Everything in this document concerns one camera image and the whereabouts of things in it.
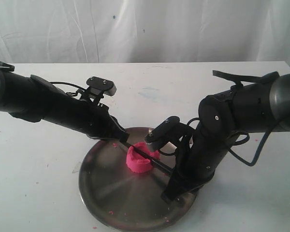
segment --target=white backdrop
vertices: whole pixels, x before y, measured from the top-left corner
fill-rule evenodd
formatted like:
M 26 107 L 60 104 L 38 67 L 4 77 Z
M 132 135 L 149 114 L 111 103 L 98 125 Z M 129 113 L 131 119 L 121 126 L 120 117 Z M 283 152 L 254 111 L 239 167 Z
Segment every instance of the white backdrop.
M 290 0 L 0 0 L 0 60 L 290 65 Z

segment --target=white table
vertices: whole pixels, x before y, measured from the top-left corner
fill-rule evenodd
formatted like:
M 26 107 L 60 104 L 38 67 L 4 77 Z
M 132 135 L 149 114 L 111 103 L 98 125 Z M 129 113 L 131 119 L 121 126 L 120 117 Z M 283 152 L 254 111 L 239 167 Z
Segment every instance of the white table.
M 169 116 L 197 116 L 208 94 L 232 82 L 212 70 L 234 74 L 290 73 L 285 62 L 157 64 L 15 64 L 15 73 L 85 86 L 91 76 L 113 80 L 117 93 L 103 102 L 124 127 L 156 127 Z M 60 86 L 63 90 L 73 88 Z M 262 134 L 237 147 L 251 159 Z M 0 232 L 113 231 L 83 205 L 78 168 L 95 141 L 48 123 L 28 123 L 0 112 Z M 165 231 L 290 231 L 290 132 L 270 136 L 255 167 L 230 154 L 190 211 Z

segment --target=round metal plate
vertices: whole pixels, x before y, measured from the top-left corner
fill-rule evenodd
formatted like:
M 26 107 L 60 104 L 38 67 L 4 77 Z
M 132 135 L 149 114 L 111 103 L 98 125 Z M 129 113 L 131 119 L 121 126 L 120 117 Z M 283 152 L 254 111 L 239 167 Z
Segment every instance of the round metal plate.
M 128 142 L 143 141 L 149 128 L 129 128 Z M 160 195 L 169 177 L 158 169 L 143 174 L 126 166 L 128 149 L 116 141 L 99 141 L 86 155 L 79 174 L 82 200 L 90 213 L 103 224 L 121 231 L 155 231 L 177 222 L 191 207 L 195 195 L 187 193 L 171 204 Z M 173 152 L 167 144 L 164 152 Z M 173 167 L 175 157 L 160 156 Z

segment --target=pink play dough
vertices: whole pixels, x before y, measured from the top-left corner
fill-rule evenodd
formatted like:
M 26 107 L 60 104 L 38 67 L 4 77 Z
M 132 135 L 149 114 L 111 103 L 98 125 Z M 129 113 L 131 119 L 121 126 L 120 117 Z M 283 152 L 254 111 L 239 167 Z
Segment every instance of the pink play dough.
M 146 143 L 144 142 L 139 142 L 137 144 L 134 144 L 133 146 L 135 146 L 136 148 L 140 149 L 143 152 L 146 152 L 151 157 L 154 157 L 156 159 L 159 159 L 160 157 L 160 153 L 158 151 L 149 152 L 149 150 L 146 147 Z M 150 171 L 153 168 L 153 166 L 150 164 L 150 160 L 145 159 L 143 156 L 135 152 L 133 146 L 129 147 L 127 153 L 126 164 L 128 168 L 130 168 L 131 171 L 135 173 L 145 173 Z

